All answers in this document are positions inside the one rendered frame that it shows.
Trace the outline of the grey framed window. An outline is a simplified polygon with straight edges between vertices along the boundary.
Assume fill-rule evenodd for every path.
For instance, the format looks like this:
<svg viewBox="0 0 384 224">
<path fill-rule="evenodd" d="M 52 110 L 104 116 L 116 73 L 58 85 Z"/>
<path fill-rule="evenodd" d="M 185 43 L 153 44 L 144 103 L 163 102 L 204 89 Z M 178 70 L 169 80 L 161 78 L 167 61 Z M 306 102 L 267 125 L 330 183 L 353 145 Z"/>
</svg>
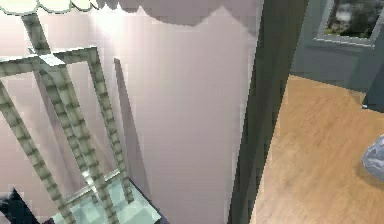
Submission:
<svg viewBox="0 0 384 224">
<path fill-rule="evenodd" d="M 316 41 L 373 48 L 384 26 L 384 0 L 327 0 Z"/>
</svg>

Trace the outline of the grey crumpled cloth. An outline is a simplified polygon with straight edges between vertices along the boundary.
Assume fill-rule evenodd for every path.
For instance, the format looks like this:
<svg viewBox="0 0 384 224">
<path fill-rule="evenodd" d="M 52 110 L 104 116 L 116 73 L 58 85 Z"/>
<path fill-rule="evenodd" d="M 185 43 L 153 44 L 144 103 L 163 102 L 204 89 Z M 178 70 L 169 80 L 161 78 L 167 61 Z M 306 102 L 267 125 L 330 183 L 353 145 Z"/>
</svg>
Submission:
<svg viewBox="0 0 384 224">
<path fill-rule="evenodd" d="M 384 182 L 384 134 L 367 148 L 361 161 L 369 174 Z"/>
</svg>

